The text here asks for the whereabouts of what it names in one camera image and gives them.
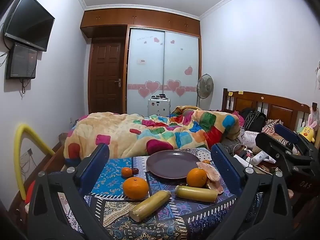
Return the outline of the pomelo segment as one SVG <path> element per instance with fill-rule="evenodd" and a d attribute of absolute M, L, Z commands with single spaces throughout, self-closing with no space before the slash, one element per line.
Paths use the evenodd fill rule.
<path fill-rule="evenodd" d="M 204 162 L 197 162 L 196 163 L 198 168 L 204 170 L 204 172 L 207 175 L 207 182 L 206 185 L 208 187 L 208 189 L 210 190 L 215 190 L 217 191 L 218 194 L 223 194 L 224 193 L 224 189 L 221 185 L 221 175 L 220 173 L 217 171 L 217 169 L 208 163 L 204 163 Z"/>

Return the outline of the small mandarin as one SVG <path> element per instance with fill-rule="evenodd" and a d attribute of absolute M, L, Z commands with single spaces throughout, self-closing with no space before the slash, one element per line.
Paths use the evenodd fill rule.
<path fill-rule="evenodd" d="M 121 176 L 123 178 L 130 178 L 133 176 L 133 171 L 130 167 L 124 167 L 121 169 Z"/>
<path fill-rule="evenodd" d="M 207 159 L 203 160 L 202 162 L 205 164 L 210 164 L 210 160 L 207 160 Z"/>

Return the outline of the large orange with sticker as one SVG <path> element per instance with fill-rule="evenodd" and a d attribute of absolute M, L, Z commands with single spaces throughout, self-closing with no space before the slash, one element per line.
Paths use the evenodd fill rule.
<path fill-rule="evenodd" d="M 207 174 L 201 168 L 193 168 L 187 174 L 186 181 L 190 187 L 203 187 L 207 182 Z"/>

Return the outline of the dark red grape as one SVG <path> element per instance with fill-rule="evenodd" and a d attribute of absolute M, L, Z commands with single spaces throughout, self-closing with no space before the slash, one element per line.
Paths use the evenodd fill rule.
<path fill-rule="evenodd" d="M 139 169 L 138 168 L 132 168 L 132 174 L 139 174 Z"/>

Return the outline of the yellow plush toy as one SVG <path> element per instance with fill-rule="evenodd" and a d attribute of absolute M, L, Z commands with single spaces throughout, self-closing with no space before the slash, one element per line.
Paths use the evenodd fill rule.
<path fill-rule="evenodd" d="M 298 129 L 297 133 L 302 135 L 309 142 L 311 143 L 315 142 L 315 139 L 314 139 L 315 131 L 312 127 L 310 126 L 301 127 Z"/>

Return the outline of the wooden bed headboard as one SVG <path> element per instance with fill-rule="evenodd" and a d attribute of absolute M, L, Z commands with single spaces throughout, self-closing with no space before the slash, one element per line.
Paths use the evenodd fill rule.
<path fill-rule="evenodd" d="M 231 91 L 227 88 L 223 90 L 221 111 L 233 113 L 246 108 L 263 112 L 268 120 L 279 119 L 291 130 L 301 126 L 310 114 L 308 105 L 292 99 L 256 92 Z"/>

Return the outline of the white dotted cloth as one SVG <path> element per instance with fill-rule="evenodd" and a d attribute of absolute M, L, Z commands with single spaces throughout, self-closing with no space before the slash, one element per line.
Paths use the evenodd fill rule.
<path fill-rule="evenodd" d="M 204 160 L 212 161 L 211 152 L 204 147 L 186 148 L 186 149 L 183 149 L 183 151 L 189 152 L 194 156 L 197 156 L 200 161 L 204 161 Z"/>

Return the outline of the colourful patchwork quilt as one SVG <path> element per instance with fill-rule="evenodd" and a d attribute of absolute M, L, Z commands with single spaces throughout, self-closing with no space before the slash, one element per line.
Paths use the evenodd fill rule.
<path fill-rule="evenodd" d="M 163 150 L 211 147 L 223 138 L 240 134 L 239 118 L 231 113 L 205 111 L 195 106 L 178 106 L 169 116 L 91 113 L 68 132 L 64 158 L 76 166 L 105 144 L 110 158 L 152 155 Z"/>

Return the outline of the standing electric fan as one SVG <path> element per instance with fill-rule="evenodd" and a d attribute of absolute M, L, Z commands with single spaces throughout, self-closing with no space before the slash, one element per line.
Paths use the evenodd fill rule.
<path fill-rule="evenodd" d="M 200 107 L 200 102 L 203 99 L 206 99 L 212 94 L 214 91 L 214 81 L 213 78 L 209 74 L 202 75 L 196 87 L 197 92 L 197 107 Z"/>

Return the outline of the dark purple round plate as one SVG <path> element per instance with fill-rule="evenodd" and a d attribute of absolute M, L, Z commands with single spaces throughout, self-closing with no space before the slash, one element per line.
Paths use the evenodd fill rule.
<path fill-rule="evenodd" d="M 153 175 L 163 179 L 184 179 L 197 167 L 199 158 L 189 152 L 165 150 L 154 153 L 146 160 L 146 167 Z"/>

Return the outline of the frosted heart wardrobe doors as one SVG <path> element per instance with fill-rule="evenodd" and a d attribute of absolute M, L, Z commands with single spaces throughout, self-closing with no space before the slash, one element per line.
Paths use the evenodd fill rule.
<path fill-rule="evenodd" d="M 126 111 L 148 116 L 148 100 L 165 94 L 170 112 L 195 106 L 199 38 L 171 31 L 132 28 L 127 63 Z"/>

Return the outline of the brown wooden door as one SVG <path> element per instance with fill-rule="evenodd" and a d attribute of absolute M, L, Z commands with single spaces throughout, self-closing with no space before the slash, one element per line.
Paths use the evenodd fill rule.
<path fill-rule="evenodd" d="M 125 45 L 120 38 L 92 41 L 88 67 L 88 112 L 122 113 Z"/>

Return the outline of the wooden overhead cabinets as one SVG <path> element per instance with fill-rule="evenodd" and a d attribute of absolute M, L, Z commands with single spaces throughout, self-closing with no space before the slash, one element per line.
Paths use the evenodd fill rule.
<path fill-rule="evenodd" d="M 133 8 L 85 11 L 80 29 L 88 38 L 108 37 L 113 31 L 117 35 L 125 33 L 129 25 L 200 36 L 199 20 L 169 12 Z"/>

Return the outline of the small wall monitor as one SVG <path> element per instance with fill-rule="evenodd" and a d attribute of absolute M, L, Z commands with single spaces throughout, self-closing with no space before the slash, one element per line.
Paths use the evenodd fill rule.
<path fill-rule="evenodd" d="M 38 51 L 19 43 L 14 43 L 9 51 L 5 78 L 28 80 L 36 75 Z"/>

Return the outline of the wall mounted television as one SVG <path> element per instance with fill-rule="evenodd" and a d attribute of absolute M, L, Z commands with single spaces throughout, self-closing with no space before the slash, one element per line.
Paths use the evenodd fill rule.
<path fill-rule="evenodd" d="M 19 0 L 4 27 L 4 36 L 45 52 L 54 21 L 37 0 Z"/>

